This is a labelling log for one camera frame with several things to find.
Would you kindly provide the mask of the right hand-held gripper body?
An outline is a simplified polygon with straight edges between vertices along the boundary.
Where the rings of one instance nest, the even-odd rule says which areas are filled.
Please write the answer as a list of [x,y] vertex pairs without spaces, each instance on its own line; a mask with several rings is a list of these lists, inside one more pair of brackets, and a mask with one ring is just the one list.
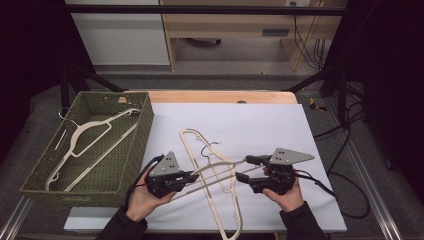
[[269,159],[261,164],[268,169],[268,176],[263,178],[250,178],[249,186],[254,193],[261,193],[264,189],[270,189],[278,195],[284,195],[291,190],[295,182],[296,163],[309,161],[313,155],[294,150],[277,148]]

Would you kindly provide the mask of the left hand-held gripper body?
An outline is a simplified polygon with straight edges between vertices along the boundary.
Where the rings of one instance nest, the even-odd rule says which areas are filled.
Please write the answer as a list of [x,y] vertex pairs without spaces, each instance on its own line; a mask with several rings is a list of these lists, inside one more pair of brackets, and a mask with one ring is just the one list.
[[162,198],[184,188],[185,172],[179,168],[175,154],[170,151],[160,157],[158,163],[149,171],[145,182],[151,194]]

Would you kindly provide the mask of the beige hanger with dark hook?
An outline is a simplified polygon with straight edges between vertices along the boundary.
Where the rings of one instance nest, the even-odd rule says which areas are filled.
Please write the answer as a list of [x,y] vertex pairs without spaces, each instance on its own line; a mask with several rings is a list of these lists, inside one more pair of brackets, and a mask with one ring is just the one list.
[[198,176],[195,184],[199,183],[200,186],[180,194],[175,197],[175,199],[182,198],[199,190],[204,190],[208,201],[211,201],[212,197],[208,187],[217,183],[220,184],[221,190],[224,193],[231,193],[234,197],[236,197],[236,170],[238,165],[245,163],[245,160],[232,161],[228,157],[216,151],[212,147],[213,143],[205,142],[202,150],[200,151],[200,155],[207,160],[207,163],[200,166],[191,145],[187,141],[183,141],[183,144],[194,167],[192,176]]

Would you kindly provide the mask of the green woven basket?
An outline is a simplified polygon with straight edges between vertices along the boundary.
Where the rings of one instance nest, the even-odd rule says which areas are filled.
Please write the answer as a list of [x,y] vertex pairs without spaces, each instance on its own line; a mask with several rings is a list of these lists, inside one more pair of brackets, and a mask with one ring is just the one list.
[[[124,116],[112,122],[113,128],[93,147],[78,158],[70,157],[60,170],[59,179],[44,189],[54,168],[69,149],[69,140],[78,125],[102,121],[130,108],[140,114]],[[25,196],[51,206],[117,207],[124,203],[127,190],[139,175],[154,119],[149,94],[146,92],[81,92],[75,98],[49,145],[20,188]],[[118,137],[134,123],[136,129],[102,160],[70,192],[64,189],[91,165]],[[81,135],[75,153],[83,150],[106,126],[91,128]]]

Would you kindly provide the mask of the beige hanger with silver hook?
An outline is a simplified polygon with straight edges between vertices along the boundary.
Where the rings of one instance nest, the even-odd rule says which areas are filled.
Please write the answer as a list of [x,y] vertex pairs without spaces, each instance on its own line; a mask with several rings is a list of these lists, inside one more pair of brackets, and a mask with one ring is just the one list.
[[[87,123],[84,123],[82,125],[78,125],[76,122],[74,124],[76,125],[76,130],[72,133],[71,138],[69,140],[69,149],[64,154],[62,159],[60,160],[59,164],[54,168],[53,172],[50,174],[50,176],[47,178],[44,189],[46,191],[50,190],[50,185],[53,182],[56,182],[59,179],[60,176],[60,170],[65,165],[65,163],[69,160],[70,157],[78,158],[82,156],[86,151],[88,151],[91,147],[93,147],[99,140],[101,140],[112,128],[112,122],[120,119],[124,116],[133,116],[135,114],[140,114],[141,110],[136,108],[130,108],[123,112],[120,112],[116,115],[113,115],[105,120],[102,121],[90,121]],[[99,126],[106,126],[106,129],[97,136],[94,140],[92,140],[83,150],[81,150],[79,153],[75,153],[74,149],[77,146],[78,140],[81,137],[83,133],[88,131],[91,128],[99,127]],[[137,124],[134,123],[131,127],[129,127],[120,137],[117,138],[117,140],[109,147],[107,148],[91,165],[89,165],[78,177],[76,177],[65,189],[65,192],[70,192],[74,187],[76,187],[102,160],[104,160],[110,152],[112,152],[122,141],[124,141],[137,127]]]

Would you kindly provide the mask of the person's left hand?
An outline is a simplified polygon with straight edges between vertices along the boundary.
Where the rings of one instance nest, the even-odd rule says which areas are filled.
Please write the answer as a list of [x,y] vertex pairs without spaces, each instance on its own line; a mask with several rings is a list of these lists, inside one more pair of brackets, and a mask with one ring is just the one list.
[[150,215],[157,207],[169,203],[176,195],[171,192],[162,198],[152,195],[145,186],[145,178],[148,173],[145,172],[136,184],[136,187],[130,195],[128,209],[125,215],[134,222],[139,222]]

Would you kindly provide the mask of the person's right hand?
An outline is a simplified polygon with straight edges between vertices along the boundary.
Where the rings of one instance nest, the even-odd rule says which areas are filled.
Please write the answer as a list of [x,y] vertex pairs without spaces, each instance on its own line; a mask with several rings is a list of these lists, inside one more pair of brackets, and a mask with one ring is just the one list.
[[294,211],[304,204],[299,186],[293,186],[292,189],[287,191],[284,195],[278,195],[270,189],[264,189],[262,193],[271,201],[277,203],[284,212]]

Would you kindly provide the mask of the white paper sheet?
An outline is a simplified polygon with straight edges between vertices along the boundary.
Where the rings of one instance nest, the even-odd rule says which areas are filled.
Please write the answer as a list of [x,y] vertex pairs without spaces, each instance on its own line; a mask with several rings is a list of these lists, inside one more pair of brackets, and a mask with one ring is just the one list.
[[[300,104],[195,104],[153,103],[154,120],[144,160],[174,151],[180,167],[193,169],[180,138],[186,129],[199,131],[211,147],[232,161],[246,155],[271,155],[277,147],[313,155],[315,158],[295,164],[331,189],[322,160],[313,140],[309,123]],[[312,181],[301,179],[301,190],[320,227],[326,232],[347,230],[334,197]],[[158,207],[147,217],[148,232],[217,233],[218,227],[201,189]],[[236,181],[235,190],[243,220],[243,233],[282,232],[277,204],[263,194],[255,194],[247,184]],[[219,184],[209,187],[227,231],[237,227],[231,194]],[[73,208],[64,230],[98,232],[116,212],[113,208]]]

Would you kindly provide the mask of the beige clothes hanger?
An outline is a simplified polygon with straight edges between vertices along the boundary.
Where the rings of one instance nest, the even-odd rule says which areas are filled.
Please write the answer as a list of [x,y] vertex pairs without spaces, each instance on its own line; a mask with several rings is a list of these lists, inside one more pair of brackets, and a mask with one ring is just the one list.
[[[204,146],[204,143],[205,142],[209,142],[203,136],[202,133],[200,133],[198,130],[195,130],[195,129],[185,129],[185,130],[182,130],[179,133],[179,136],[180,136],[180,138],[182,140],[182,143],[183,143],[183,141],[187,141],[190,144],[189,137],[194,137],[197,141],[199,141],[200,143],[202,143],[203,146]],[[203,165],[205,165],[207,163],[207,160],[206,160],[206,162],[204,164],[200,163],[199,161],[198,161],[198,163],[199,163],[200,166],[203,166]],[[227,232],[226,232],[226,229],[225,229],[225,226],[224,226],[224,222],[221,219],[221,216],[220,216],[220,213],[219,213],[218,205],[215,203],[215,200],[213,198],[213,194],[212,194],[212,192],[210,190],[210,187],[211,186],[209,186],[208,189],[209,189],[210,195],[212,197],[211,201],[208,201],[208,199],[206,197],[206,194],[205,194],[205,197],[206,197],[206,200],[208,201],[208,204],[209,204],[209,207],[211,209],[212,215],[214,217],[216,226],[218,227],[218,231],[219,231],[219,233],[221,235],[221,239],[222,240],[237,240],[237,238],[241,234],[241,230],[242,230],[242,227],[243,227],[243,217],[242,217],[242,213],[241,213],[241,209],[240,209],[240,205],[239,205],[239,201],[238,201],[236,187],[235,187],[236,197],[234,197],[231,193],[224,193],[221,190],[222,193],[228,194],[230,196],[231,201],[232,201],[232,204],[233,204],[233,219],[234,219],[234,221],[236,223],[236,228],[235,228],[234,232],[230,236],[227,235]]]

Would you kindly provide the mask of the black curtain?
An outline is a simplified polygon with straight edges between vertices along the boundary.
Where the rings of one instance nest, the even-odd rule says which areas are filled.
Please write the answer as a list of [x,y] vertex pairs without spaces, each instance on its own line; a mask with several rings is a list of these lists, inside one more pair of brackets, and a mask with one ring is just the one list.
[[31,98],[73,65],[93,64],[65,0],[0,0],[0,162],[30,113]]
[[363,84],[388,160],[424,203],[424,0],[347,0],[327,65]]

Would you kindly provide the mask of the white cabinet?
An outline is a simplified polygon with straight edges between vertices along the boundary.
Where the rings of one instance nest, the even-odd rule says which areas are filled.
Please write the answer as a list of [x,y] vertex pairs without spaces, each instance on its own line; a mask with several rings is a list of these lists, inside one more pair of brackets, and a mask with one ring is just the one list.
[[160,14],[73,13],[72,17],[96,66],[169,64]]

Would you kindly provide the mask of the wooden desk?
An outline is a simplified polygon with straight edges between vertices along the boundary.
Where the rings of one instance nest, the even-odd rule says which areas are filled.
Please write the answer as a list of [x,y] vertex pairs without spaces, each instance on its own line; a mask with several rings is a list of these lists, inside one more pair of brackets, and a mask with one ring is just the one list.
[[[159,0],[165,5],[344,8],[348,0]],[[165,14],[165,32],[183,38],[271,38],[281,41],[291,69],[296,71],[314,39],[333,40],[339,16]]]

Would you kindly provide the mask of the black frame strut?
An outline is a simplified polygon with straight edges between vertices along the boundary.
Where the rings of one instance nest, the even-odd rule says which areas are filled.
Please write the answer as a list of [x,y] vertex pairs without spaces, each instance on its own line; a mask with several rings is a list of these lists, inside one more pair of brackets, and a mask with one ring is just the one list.
[[93,71],[89,71],[75,64],[69,64],[63,68],[60,77],[60,92],[62,104],[62,110],[60,110],[60,113],[66,114],[66,108],[71,106],[70,89],[73,89],[76,93],[90,90],[90,87],[86,83],[86,80],[93,80],[112,92],[125,91],[124,88],[121,88],[109,82],[108,80],[100,77]]
[[295,84],[294,86],[284,89],[284,92],[297,93],[301,89],[323,80],[323,84],[319,90],[322,97],[331,97],[335,91],[338,91],[337,100],[337,120],[343,126],[347,126],[347,113],[346,113],[346,97],[347,97],[347,72],[342,67],[330,65],[325,69],[308,77],[306,80]]

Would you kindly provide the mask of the aluminium rail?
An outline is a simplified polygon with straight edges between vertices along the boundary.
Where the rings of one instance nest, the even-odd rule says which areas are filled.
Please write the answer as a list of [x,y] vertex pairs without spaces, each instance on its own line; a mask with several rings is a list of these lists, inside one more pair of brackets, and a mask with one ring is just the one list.
[[0,229],[0,240],[14,240],[17,236],[24,220],[26,219],[31,207],[33,200],[22,196],[13,210],[12,214]]
[[386,203],[384,202],[377,185],[373,181],[369,171],[363,163],[363,160],[356,148],[354,142],[347,138],[345,133],[342,134],[343,139],[346,141],[347,151],[351,160],[352,168],[366,193],[373,215],[385,236],[386,240],[402,240],[402,235],[392,218]]

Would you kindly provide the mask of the black horizontal frame bar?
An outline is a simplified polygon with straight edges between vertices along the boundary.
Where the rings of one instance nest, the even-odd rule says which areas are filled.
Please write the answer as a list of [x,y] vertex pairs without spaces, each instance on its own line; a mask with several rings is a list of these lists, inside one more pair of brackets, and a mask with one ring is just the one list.
[[343,16],[346,8],[323,7],[253,7],[253,6],[189,6],[189,5],[89,5],[66,4],[71,13],[99,14],[220,14],[220,15],[301,15]]

